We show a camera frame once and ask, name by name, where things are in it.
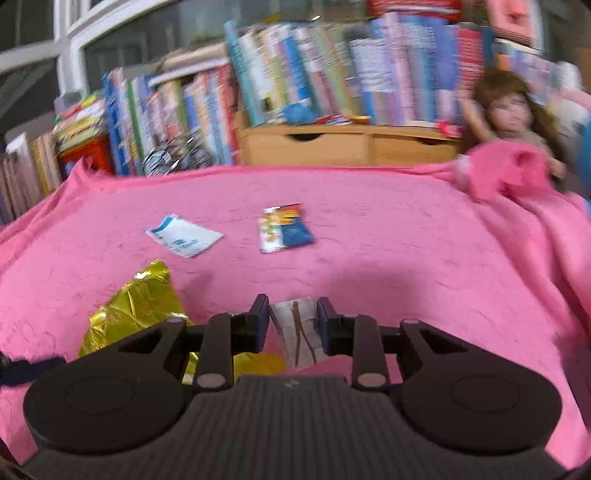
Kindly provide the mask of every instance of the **blue and yellow packet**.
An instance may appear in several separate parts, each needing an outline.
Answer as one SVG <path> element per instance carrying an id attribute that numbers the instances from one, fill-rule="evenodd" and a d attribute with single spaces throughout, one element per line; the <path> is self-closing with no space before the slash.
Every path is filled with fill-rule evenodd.
<path id="1" fill-rule="evenodd" d="M 271 207 L 259 218 L 261 251 L 266 254 L 314 243 L 301 219 L 301 204 Z"/>

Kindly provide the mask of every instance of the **doll's hair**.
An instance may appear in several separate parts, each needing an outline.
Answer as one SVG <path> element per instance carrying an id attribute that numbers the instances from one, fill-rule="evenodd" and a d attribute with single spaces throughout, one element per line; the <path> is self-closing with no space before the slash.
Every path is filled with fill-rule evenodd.
<path id="1" fill-rule="evenodd" d="M 558 132 L 554 127 L 550 114 L 543 106 L 532 100 L 529 86 L 519 75 L 496 67 L 487 68 L 474 87 L 474 100 L 482 106 L 484 118 L 489 127 L 493 132 L 496 132 L 495 124 L 492 122 L 490 116 L 493 102 L 512 93 L 522 94 L 527 105 L 530 107 L 532 132 L 546 140 L 556 160 L 566 162 L 566 155 L 558 140 Z M 462 136 L 462 151 L 465 153 L 479 143 L 474 132 L 466 126 Z"/>

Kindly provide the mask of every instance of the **crumpled gold wrapper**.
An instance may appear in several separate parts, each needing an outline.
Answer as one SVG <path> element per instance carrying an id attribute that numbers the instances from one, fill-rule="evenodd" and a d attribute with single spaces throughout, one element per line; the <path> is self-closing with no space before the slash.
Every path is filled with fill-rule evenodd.
<path id="1" fill-rule="evenodd" d="M 154 260 L 90 317 L 90 330 L 84 335 L 79 355 L 96 352 L 171 317 L 182 318 L 188 325 L 193 325 L 171 285 L 168 267 L 161 260 Z M 191 384 L 198 361 L 198 354 L 191 353 L 183 383 Z M 278 355 L 240 353 L 234 356 L 235 380 L 245 374 L 278 375 L 283 372 L 285 362 Z"/>

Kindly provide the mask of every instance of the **ribbed black surface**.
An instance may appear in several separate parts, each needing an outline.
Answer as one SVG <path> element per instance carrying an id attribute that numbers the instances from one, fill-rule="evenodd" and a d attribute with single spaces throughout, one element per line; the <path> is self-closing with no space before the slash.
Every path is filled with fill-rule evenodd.
<path id="1" fill-rule="evenodd" d="M 387 396 L 340 377 L 243 377 L 198 395 L 141 448 L 95 458 L 44 450 L 25 468 L 38 480 L 554 480 L 563 472 L 542 449 L 495 458 L 444 450 L 411 430 Z"/>

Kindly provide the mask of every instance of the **silver metallic object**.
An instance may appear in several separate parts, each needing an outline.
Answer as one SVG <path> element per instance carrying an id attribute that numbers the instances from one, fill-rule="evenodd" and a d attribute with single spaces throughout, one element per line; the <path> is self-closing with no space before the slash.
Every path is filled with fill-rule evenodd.
<path id="1" fill-rule="evenodd" d="M 199 130 L 180 134 L 159 145 L 144 158 L 142 169 L 147 177 L 168 175 L 177 171 L 212 167 L 216 158 L 207 151 Z"/>

